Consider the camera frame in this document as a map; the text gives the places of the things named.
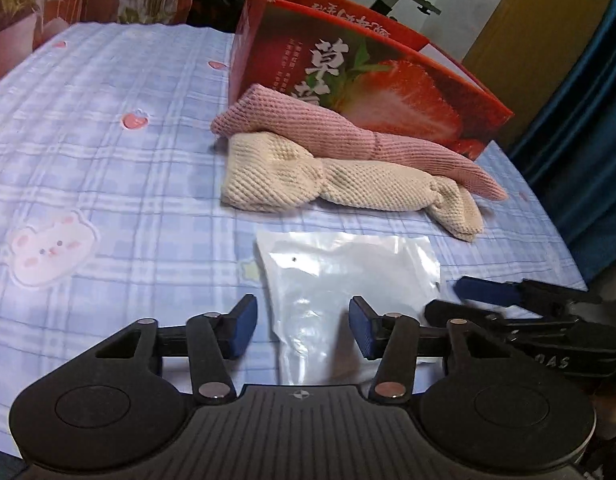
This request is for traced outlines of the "white plastic bag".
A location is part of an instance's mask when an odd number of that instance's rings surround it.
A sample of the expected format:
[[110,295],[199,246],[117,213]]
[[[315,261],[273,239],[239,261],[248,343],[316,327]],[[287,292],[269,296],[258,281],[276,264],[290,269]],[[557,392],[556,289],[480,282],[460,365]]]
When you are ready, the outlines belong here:
[[425,236],[260,231],[256,243],[285,385],[370,382],[377,364],[349,330],[352,297],[420,320],[439,295],[440,263]]

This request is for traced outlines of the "cream knitted cloth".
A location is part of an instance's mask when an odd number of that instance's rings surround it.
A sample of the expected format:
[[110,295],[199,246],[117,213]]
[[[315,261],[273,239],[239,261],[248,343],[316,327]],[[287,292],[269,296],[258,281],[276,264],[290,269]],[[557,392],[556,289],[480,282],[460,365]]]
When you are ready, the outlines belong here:
[[272,132],[230,138],[221,200],[257,212],[290,211],[314,200],[388,212],[422,210],[465,242],[484,230],[471,193],[449,178],[390,162],[316,158]]

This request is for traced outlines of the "pink knitted cloth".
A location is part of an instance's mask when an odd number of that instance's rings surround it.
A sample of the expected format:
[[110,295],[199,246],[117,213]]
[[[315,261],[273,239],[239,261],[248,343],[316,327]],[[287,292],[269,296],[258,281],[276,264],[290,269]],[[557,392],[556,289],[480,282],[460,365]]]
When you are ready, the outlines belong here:
[[390,162],[446,177],[487,200],[508,193],[476,162],[444,146],[418,138],[355,126],[340,114],[300,101],[261,84],[251,86],[212,120],[210,130],[229,138],[237,133],[272,132],[315,157]]

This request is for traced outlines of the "blue plaid tablecloth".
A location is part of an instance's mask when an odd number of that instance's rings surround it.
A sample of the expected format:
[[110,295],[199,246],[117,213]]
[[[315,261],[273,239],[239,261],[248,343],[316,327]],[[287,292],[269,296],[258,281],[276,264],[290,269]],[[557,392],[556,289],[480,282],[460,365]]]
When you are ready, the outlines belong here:
[[[181,325],[265,292],[260,231],[426,236],[442,281],[473,275],[582,287],[570,252],[496,144],[479,156],[508,192],[479,204],[485,232],[455,240],[425,214],[313,203],[248,214],[220,202],[224,155],[209,126],[227,105],[232,37],[189,26],[74,25],[0,81],[0,451],[31,382],[138,318]],[[52,285],[27,288],[8,242],[74,210],[94,254]]]

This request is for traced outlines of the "blue curtain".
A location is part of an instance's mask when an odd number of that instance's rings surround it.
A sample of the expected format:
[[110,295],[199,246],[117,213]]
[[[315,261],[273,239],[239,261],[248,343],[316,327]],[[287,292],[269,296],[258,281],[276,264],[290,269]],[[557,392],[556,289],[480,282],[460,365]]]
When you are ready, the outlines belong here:
[[509,158],[591,282],[616,261],[616,0]]

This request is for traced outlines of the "wooden door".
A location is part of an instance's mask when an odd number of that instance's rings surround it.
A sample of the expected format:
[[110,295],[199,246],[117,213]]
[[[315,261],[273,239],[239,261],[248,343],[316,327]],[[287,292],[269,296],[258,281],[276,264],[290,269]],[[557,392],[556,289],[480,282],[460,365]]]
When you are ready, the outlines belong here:
[[508,148],[580,57],[610,0],[501,0],[463,64],[513,110]]

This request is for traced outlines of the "red strawberry cardboard box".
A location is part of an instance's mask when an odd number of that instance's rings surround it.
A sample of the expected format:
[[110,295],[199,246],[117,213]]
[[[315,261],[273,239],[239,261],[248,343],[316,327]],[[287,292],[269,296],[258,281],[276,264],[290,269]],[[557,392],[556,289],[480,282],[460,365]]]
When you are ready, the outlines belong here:
[[349,0],[245,0],[230,102],[253,84],[470,159],[513,115],[425,36]]

